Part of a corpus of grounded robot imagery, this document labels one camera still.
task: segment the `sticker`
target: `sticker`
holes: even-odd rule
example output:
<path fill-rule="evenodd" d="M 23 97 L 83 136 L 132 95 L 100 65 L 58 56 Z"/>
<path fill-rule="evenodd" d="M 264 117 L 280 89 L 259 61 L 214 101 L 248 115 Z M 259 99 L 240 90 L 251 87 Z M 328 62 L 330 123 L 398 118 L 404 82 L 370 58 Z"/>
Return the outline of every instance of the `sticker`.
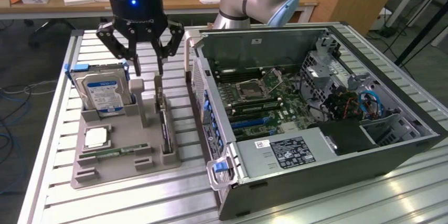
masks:
<path fill-rule="evenodd" d="M 256 141 L 255 142 L 255 146 L 259 148 L 266 148 L 270 147 L 270 139 L 267 140 L 262 140 L 262 141 Z"/>
<path fill-rule="evenodd" d="M 315 156 L 300 136 L 272 142 L 271 147 L 283 169 L 316 162 Z"/>
<path fill-rule="evenodd" d="M 91 82 L 87 87 L 99 111 L 115 112 L 123 109 L 122 95 L 115 92 L 119 88 L 116 81 Z"/>

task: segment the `black cable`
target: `black cable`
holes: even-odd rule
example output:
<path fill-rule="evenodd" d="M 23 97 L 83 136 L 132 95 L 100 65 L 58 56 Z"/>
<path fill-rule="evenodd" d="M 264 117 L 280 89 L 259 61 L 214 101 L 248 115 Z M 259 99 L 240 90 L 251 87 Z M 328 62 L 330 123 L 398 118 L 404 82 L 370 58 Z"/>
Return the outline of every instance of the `black cable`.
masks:
<path fill-rule="evenodd" d="M 418 4 L 415 4 L 415 6 L 412 6 L 412 8 L 411 8 L 410 11 L 408 11 L 408 14 L 399 20 L 399 23 L 398 23 L 398 30 L 400 29 L 400 25 L 402 25 L 403 21 L 406 21 L 407 17 L 411 15 L 414 9 L 423 3 L 423 1 L 424 1 L 424 0 L 422 0 Z M 396 38 L 394 39 L 394 41 L 392 41 L 392 43 L 391 43 L 391 45 L 387 44 L 388 47 L 386 48 L 386 50 L 383 51 L 383 53 L 386 53 L 386 52 L 390 50 L 390 48 L 392 47 L 392 45 L 395 44 L 395 42 L 398 41 L 398 39 L 399 39 L 399 37 L 400 37 L 402 35 L 404 35 L 404 36 L 408 35 L 407 32 L 404 31 L 407 28 L 408 28 L 408 26 L 404 25 L 404 27 L 402 28 L 402 31 L 399 32 Z"/>
<path fill-rule="evenodd" d="M 19 107 L 6 116 L 6 117 L 3 117 L 2 119 L 0 119 L 0 121 L 2 121 L 2 123 L 3 123 L 3 125 L 6 126 L 6 123 L 4 123 L 4 121 L 8 119 L 8 117 L 11 117 L 20 109 L 22 109 L 22 107 L 24 107 L 24 105 L 28 103 L 28 101 L 30 101 L 30 98 L 31 98 L 31 95 L 32 95 L 32 88 L 28 86 L 28 85 L 23 85 L 23 84 L 18 84 L 18 85 L 10 85 L 10 86 L 7 86 L 6 88 L 2 88 L 0 90 L 4 90 L 4 89 L 10 89 L 10 88 L 12 88 L 12 87 L 28 87 L 28 97 L 27 97 L 27 99 L 26 99 L 26 101 L 19 105 Z M 10 156 L 11 155 L 11 153 L 12 153 L 12 150 L 14 150 L 14 144 L 12 144 L 12 139 L 10 139 L 10 138 L 7 138 L 7 142 L 6 142 L 6 144 L 3 145 L 3 146 L 0 146 L 0 150 L 3 149 L 3 148 L 6 148 L 7 146 L 8 146 L 8 144 L 11 143 L 11 149 L 10 149 L 10 151 L 8 151 L 8 154 L 7 154 L 7 156 Z"/>
<path fill-rule="evenodd" d="M 422 10 L 415 14 L 414 18 L 410 20 L 410 23 L 414 21 L 414 19 L 419 16 L 420 12 L 426 9 L 426 7 L 431 4 L 431 1 L 428 1 L 428 3 L 424 5 L 424 7 L 422 8 Z M 396 36 L 395 40 L 392 41 L 391 45 L 388 46 L 388 48 L 383 51 L 383 53 L 386 53 L 390 48 L 392 47 L 392 45 L 395 44 L 395 42 L 398 41 L 399 37 L 402 36 L 404 30 L 408 28 L 408 26 L 406 25 L 404 28 L 402 29 L 399 35 Z"/>
<path fill-rule="evenodd" d="M 436 36 L 423 45 L 423 47 L 419 49 L 419 51 L 411 56 L 411 58 L 404 62 L 402 63 L 402 66 L 400 68 L 406 68 L 406 64 L 410 63 L 410 61 L 414 59 L 414 57 L 416 57 L 416 55 L 422 52 L 422 50 L 431 44 L 431 42 L 435 40 L 435 38 L 439 36 L 439 33 L 436 34 Z"/>
<path fill-rule="evenodd" d="M 7 140 L 7 142 L 6 142 L 6 144 L 3 145 L 3 146 L 0 146 L 0 150 L 4 148 L 4 147 L 7 147 L 7 145 L 10 144 L 10 137 L 8 136 L 4 136 L 4 135 L 0 135 L 0 137 L 4 137 L 6 138 L 6 140 Z"/>
<path fill-rule="evenodd" d="M 427 37 L 427 35 L 430 34 L 430 32 L 434 30 L 435 26 L 438 25 L 440 19 L 443 18 L 443 16 L 448 13 L 448 0 L 444 3 L 444 5 L 440 7 L 438 13 L 435 14 L 435 16 L 431 18 L 430 22 L 427 23 L 426 27 L 422 29 L 420 33 L 416 35 L 416 37 L 414 38 L 412 42 L 410 43 L 408 47 L 404 49 L 403 53 L 399 56 L 399 59 L 394 62 L 398 66 L 400 66 L 400 64 L 403 64 L 404 60 L 407 59 L 407 57 L 410 56 L 411 52 L 414 51 L 414 49 L 418 47 L 418 45 L 420 44 L 420 42 L 424 40 L 424 38 Z"/>
<path fill-rule="evenodd" d="M 312 105 L 310 105 L 310 104 L 308 104 L 308 107 L 312 108 L 312 109 L 315 109 L 315 110 L 318 110 L 318 111 L 320 111 L 322 113 L 324 113 L 324 114 L 327 114 L 327 115 L 331 115 L 330 112 L 327 112 L 326 110 L 322 110 L 320 108 L 318 108 L 318 107 L 315 107 L 315 106 L 312 106 Z"/>
<path fill-rule="evenodd" d="M 3 28 L 0 28 L 0 31 L 4 31 L 15 24 L 15 21 L 12 20 L 10 25 L 6 25 L 3 20 L 0 20 L 0 23 L 4 26 Z"/>
<path fill-rule="evenodd" d="M 2 88 L 0 90 L 6 90 L 6 89 L 10 89 L 10 88 L 12 88 L 12 87 L 26 87 L 26 88 L 28 88 L 28 97 L 27 97 L 27 99 L 26 99 L 26 101 L 20 104 L 20 106 L 4 117 L 4 118 L 2 118 L 0 120 L 7 120 L 8 119 L 8 117 L 11 117 L 20 109 L 22 109 L 22 107 L 24 107 L 26 106 L 26 104 L 28 103 L 28 101 L 30 101 L 30 98 L 31 98 L 31 95 L 32 95 L 32 88 L 28 86 L 28 85 L 23 85 L 23 84 L 18 84 L 18 85 L 10 85 L 10 86 L 7 86 L 7 87 L 4 87 L 4 88 Z"/>
<path fill-rule="evenodd" d="M 0 126 L 3 126 L 8 132 L 8 136 L 10 136 L 10 142 L 11 142 L 11 148 L 8 150 L 8 153 L 7 153 L 7 156 L 3 158 L 3 160 L 0 161 L 0 165 L 3 164 L 3 162 L 8 159 L 8 157 L 11 156 L 12 154 L 12 150 L 14 150 L 14 141 L 12 141 L 12 133 L 11 133 L 11 130 L 6 124 L 6 122 L 0 119 Z"/>
<path fill-rule="evenodd" d="M 368 35 L 368 34 L 367 34 L 367 36 L 368 36 L 368 39 L 379 40 L 380 42 L 383 42 L 383 43 L 388 46 L 388 43 L 384 41 L 384 39 L 382 39 L 382 38 L 375 38 L 375 37 L 372 37 L 372 36 Z M 392 53 L 394 57 L 395 57 L 396 59 L 399 59 L 398 55 L 396 55 L 395 52 L 392 51 L 392 48 L 391 48 L 391 53 Z M 404 69 L 406 69 L 406 71 L 408 72 L 408 75 L 410 75 L 410 77 L 412 78 L 412 80 L 415 80 L 415 78 L 414 78 L 414 76 L 412 76 L 412 74 L 411 74 L 411 71 L 407 69 L 407 67 L 404 67 Z"/>

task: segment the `cable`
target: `cable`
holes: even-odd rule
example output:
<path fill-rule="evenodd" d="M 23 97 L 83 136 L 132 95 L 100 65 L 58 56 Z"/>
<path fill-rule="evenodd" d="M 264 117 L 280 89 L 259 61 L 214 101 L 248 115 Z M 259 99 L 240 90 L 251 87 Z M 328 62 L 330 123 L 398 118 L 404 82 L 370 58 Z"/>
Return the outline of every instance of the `cable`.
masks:
<path fill-rule="evenodd" d="M 24 162 L 24 159 L 23 159 L 23 155 L 22 155 L 22 147 L 20 147 L 20 144 L 16 142 L 15 138 L 12 137 L 12 133 L 11 133 L 11 130 L 10 128 L 7 127 L 7 125 L 4 124 L 4 121 L 0 120 L 0 126 L 3 126 L 6 129 L 7 129 L 7 132 L 8 132 L 8 135 L 7 134 L 2 134 L 4 136 L 8 136 L 10 140 L 11 140 L 11 151 L 8 152 L 6 158 L 0 161 L 0 164 L 8 159 L 8 157 L 11 156 L 11 153 L 12 153 L 12 150 L 14 150 L 14 147 L 16 147 L 16 154 L 18 154 L 18 158 L 20 160 L 20 163 L 22 163 L 22 167 L 23 167 L 23 170 L 22 170 L 22 173 L 18 177 L 18 179 L 10 184 L 10 186 L 7 186 L 6 189 L 3 189 L 0 191 L 0 195 L 4 194 L 7 191 L 10 191 L 14 186 L 16 186 L 16 184 L 23 180 L 23 177 L 27 173 L 27 166 L 26 166 L 26 162 Z"/>
<path fill-rule="evenodd" d="M 23 99 L 15 99 L 15 98 L 10 98 L 7 96 L 4 96 L 3 94 L 0 94 L 0 97 L 3 97 L 4 99 L 10 100 L 10 101 L 14 101 L 14 102 L 23 102 L 24 105 L 27 105 L 27 108 L 24 110 L 24 112 L 22 113 L 22 115 L 19 117 L 16 117 L 10 123 L 4 123 L 6 126 L 11 126 L 14 125 L 24 116 L 26 114 L 30 112 L 30 108 L 31 108 L 31 105 L 30 105 L 30 102 L 27 100 L 23 100 Z"/>
<path fill-rule="evenodd" d="M 11 143 L 11 147 L 10 147 L 10 150 L 8 150 L 8 153 L 7 153 L 7 156 L 3 158 L 3 160 L 0 161 L 0 165 L 3 164 L 3 162 L 8 159 L 8 157 L 11 156 L 12 154 L 12 150 L 14 150 L 14 141 L 12 141 L 12 134 L 11 134 L 11 130 L 10 128 L 6 126 L 6 129 L 7 129 L 7 132 L 8 132 L 8 135 L 7 135 L 7 138 L 10 139 L 10 143 Z"/>
<path fill-rule="evenodd" d="M 423 12 L 423 10 L 426 9 L 426 7 L 428 6 L 431 4 L 431 1 L 428 1 L 427 2 L 427 4 L 424 5 L 424 7 L 422 8 L 422 10 L 415 14 L 415 16 L 414 16 L 414 18 L 410 20 L 410 23 L 414 21 L 414 19 L 419 16 L 419 14 L 420 14 L 420 12 Z M 399 39 L 399 37 L 402 36 L 402 34 L 403 34 L 403 32 L 404 32 L 404 30 L 408 28 L 408 26 L 406 25 L 404 26 L 404 28 L 403 28 L 403 30 L 400 31 L 400 33 L 399 33 L 399 35 L 396 36 L 396 38 L 395 38 L 395 40 L 392 41 L 392 44 L 388 46 L 388 48 L 383 51 L 383 53 L 386 53 L 388 50 L 390 50 L 390 48 L 392 47 L 392 45 L 394 45 L 394 43 L 398 41 L 398 39 Z"/>
<path fill-rule="evenodd" d="M 358 103 L 360 104 L 360 108 L 362 108 L 362 110 L 364 111 L 364 113 L 366 113 L 366 114 L 370 114 L 368 110 L 366 109 L 366 107 L 364 107 L 364 105 L 363 105 L 363 94 L 368 94 L 368 95 L 374 96 L 374 98 L 375 98 L 375 100 L 376 100 L 376 103 L 378 103 L 378 106 L 382 108 L 382 109 L 380 109 L 380 113 L 382 113 L 380 116 L 383 116 L 383 107 L 382 107 L 380 97 L 379 97 L 379 95 L 378 95 L 374 91 L 371 91 L 371 90 L 367 90 L 367 91 L 360 92 L 359 97 L 358 97 Z"/>
<path fill-rule="evenodd" d="M 348 105 L 350 105 L 352 99 L 354 99 L 354 97 L 351 97 L 351 98 L 348 99 L 348 101 L 347 101 L 347 105 L 346 105 L 346 110 L 344 110 L 344 117 L 343 117 L 343 119 L 347 118 L 347 109 L 348 109 Z"/>
<path fill-rule="evenodd" d="M 42 81 L 42 82 L 39 82 L 39 83 L 30 84 L 30 85 L 22 85 L 22 84 L 20 84 L 20 85 L 12 85 L 12 86 L 8 86 L 8 87 L 6 87 L 6 88 L 0 88 L 0 90 L 3 90 L 3 92 L 4 92 L 6 94 L 20 94 L 20 93 L 30 94 L 30 93 L 28 93 L 28 90 L 31 90 L 31 89 L 35 88 L 36 86 L 39 86 L 39 85 L 44 85 L 44 84 L 50 84 L 50 83 L 56 83 L 56 82 L 58 82 L 58 79 L 51 80 L 51 81 Z M 14 92 L 11 92 L 11 91 L 6 91 L 8 88 L 11 88 L 11 87 L 16 87 L 16 86 L 26 86 L 26 87 L 24 87 L 24 89 L 20 90 L 20 91 L 14 91 Z M 48 94 L 48 93 L 52 93 L 52 92 L 55 92 L 55 90 L 50 90 L 50 91 L 46 91 L 46 92 L 40 92 L 40 93 L 34 92 L 34 94 Z"/>
<path fill-rule="evenodd" d="M 18 87 L 18 86 L 26 86 L 26 88 L 28 87 L 27 85 L 11 85 L 11 86 L 8 86 L 7 88 L 11 88 L 11 87 Z M 28 102 L 30 101 L 30 98 L 31 98 L 31 93 L 28 94 L 28 97 L 27 97 L 27 99 L 26 99 L 26 102 Z M 7 120 L 7 118 L 10 117 L 10 116 L 12 116 L 20 109 L 22 109 L 22 107 L 24 107 L 26 106 L 26 102 L 23 102 L 22 104 L 20 104 L 20 106 L 4 117 L 4 118 L 2 118 L 0 120 Z"/>
<path fill-rule="evenodd" d="M 364 101 L 364 103 L 366 103 L 367 105 L 370 105 L 368 102 L 375 102 L 375 103 L 376 103 L 376 112 L 375 112 L 375 115 L 376 115 L 376 117 L 378 117 L 378 116 L 379 116 L 378 113 L 379 113 L 379 111 L 380 111 L 379 102 L 375 101 L 375 100 L 372 100 L 372 99 L 367 99 L 367 100 Z"/>
<path fill-rule="evenodd" d="M 3 28 L 0 28 L 0 31 L 4 31 L 15 24 L 15 21 L 12 20 L 10 25 L 6 25 L 6 22 L 3 20 L 0 20 L 0 23 L 4 26 Z"/>
<path fill-rule="evenodd" d="M 406 68 L 406 64 L 410 63 L 410 61 L 414 59 L 414 57 L 416 57 L 416 55 L 422 52 L 422 50 L 431 44 L 431 42 L 436 39 L 436 37 L 439 36 L 439 33 L 436 34 L 436 36 L 423 45 L 423 47 L 419 49 L 419 51 L 411 56 L 411 58 L 404 62 L 402 63 L 402 66 L 400 68 Z"/>
<path fill-rule="evenodd" d="M 327 115 L 331 115 L 330 112 L 327 112 L 326 110 L 322 110 L 320 108 L 318 108 L 318 107 L 315 107 L 315 106 L 312 106 L 312 105 L 310 105 L 310 104 L 308 104 L 308 107 L 312 108 L 312 109 L 315 109 L 315 110 L 318 110 L 318 111 L 320 111 L 322 113 L 324 113 L 324 114 L 327 114 Z"/>
<path fill-rule="evenodd" d="M 4 144 L 3 146 L 0 146 L 0 149 L 3 149 L 4 147 L 8 146 L 8 144 L 10 144 L 10 142 L 11 142 L 11 139 L 10 139 L 8 135 L 6 135 L 6 134 L 0 134 L 0 137 L 4 137 L 4 138 L 7 139 L 6 144 Z"/>

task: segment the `motherboard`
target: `motherboard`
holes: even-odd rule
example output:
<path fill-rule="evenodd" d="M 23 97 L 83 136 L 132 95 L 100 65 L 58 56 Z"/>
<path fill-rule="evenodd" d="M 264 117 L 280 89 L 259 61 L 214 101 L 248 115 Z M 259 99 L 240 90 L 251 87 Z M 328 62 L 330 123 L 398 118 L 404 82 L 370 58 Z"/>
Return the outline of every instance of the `motherboard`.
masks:
<path fill-rule="evenodd" d="M 303 130 L 316 122 L 295 85 L 296 75 L 276 67 L 216 76 L 238 141 Z"/>

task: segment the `floor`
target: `floor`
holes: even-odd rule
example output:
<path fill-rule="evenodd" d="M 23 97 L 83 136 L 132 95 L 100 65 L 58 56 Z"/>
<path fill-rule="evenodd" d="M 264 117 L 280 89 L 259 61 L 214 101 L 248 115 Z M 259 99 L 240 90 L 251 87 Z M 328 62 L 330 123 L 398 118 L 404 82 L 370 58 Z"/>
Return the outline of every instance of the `floor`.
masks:
<path fill-rule="evenodd" d="M 420 1 L 422 0 L 411 1 L 411 4 L 403 12 L 404 15 Z M 390 0 L 387 7 L 394 10 L 399 2 L 400 0 Z M 403 52 L 438 9 L 436 6 L 431 5 L 415 27 L 406 30 L 407 35 L 400 36 L 394 44 L 395 53 L 400 54 Z M 195 15 L 194 18 L 178 16 L 174 17 L 174 19 L 175 18 L 180 19 L 187 26 L 206 25 L 207 22 L 214 21 L 215 15 Z M 70 22 L 79 29 L 96 29 L 99 19 L 71 19 Z M 35 27 L 39 27 L 42 24 L 43 20 L 35 20 Z M 431 31 L 427 39 L 422 42 L 422 45 L 424 45 L 428 38 L 432 38 L 447 25 L 448 17 L 446 16 L 439 22 L 439 25 L 434 28 L 434 31 Z M 59 76 L 71 31 L 63 25 L 51 28 L 40 38 L 42 42 L 38 49 L 32 49 L 27 45 L 27 36 L 32 31 L 34 27 L 27 27 L 22 20 L 16 20 L 8 29 L 0 31 L 0 60 L 4 62 L 4 64 L 0 65 L 0 87 L 32 84 L 46 80 L 54 80 Z M 380 37 L 375 32 L 371 32 L 370 36 L 374 38 Z M 390 44 L 395 36 L 382 39 Z M 378 39 L 370 40 L 382 51 L 387 48 L 383 41 Z M 419 84 L 444 105 L 448 105 L 448 92 L 446 89 L 446 80 L 448 80 L 448 54 L 446 53 L 448 52 L 448 43 L 444 41 L 442 45 L 446 48 L 426 47 L 407 67 Z M 394 59 L 394 55 L 390 51 L 387 52 L 387 56 Z M 55 83 L 51 83 L 38 86 L 34 92 L 48 91 L 54 88 Z M 11 95 L 11 97 L 15 99 L 27 98 L 26 94 Z M 0 195 L 0 223 L 15 223 L 18 221 L 51 101 L 52 94 L 32 95 L 30 99 L 30 113 L 10 127 L 14 138 L 22 146 L 26 171 L 16 154 L 12 154 L 7 161 L 0 164 L 0 192 L 18 180 L 18 177 L 22 178 L 19 182 L 15 183 L 14 188 Z M 20 102 L 18 101 L 0 99 L 0 116 L 6 116 L 19 104 Z M 8 148 L 0 149 L 0 161 L 7 152 Z"/>

